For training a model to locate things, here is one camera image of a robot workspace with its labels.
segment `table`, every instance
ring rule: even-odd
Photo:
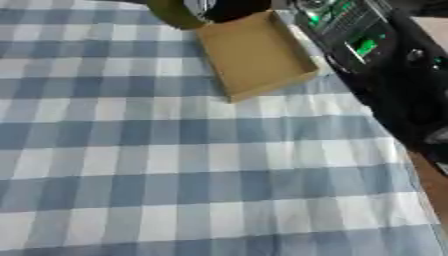
[[[293,30],[319,77],[228,104],[142,6],[1,1],[0,256],[447,255],[403,147]]]

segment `green led light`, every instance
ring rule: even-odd
[[[311,18],[310,18],[312,21],[314,21],[314,22],[319,22],[319,16],[311,16]]]
[[[358,49],[356,49],[356,52],[359,55],[364,56],[369,52],[371,52],[373,49],[375,49],[377,46],[378,45],[376,44],[376,42],[373,41],[372,39],[365,40],[364,42],[362,42],[361,46]]]

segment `open box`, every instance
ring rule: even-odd
[[[231,102],[313,78],[318,67],[274,11],[196,30]]]

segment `cardboard box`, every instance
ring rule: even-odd
[[[231,102],[313,78],[318,67],[274,11],[197,29]]]

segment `cardboard box lid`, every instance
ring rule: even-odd
[[[273,11],[196,32],[232,102],[317,74],[316,64]]]

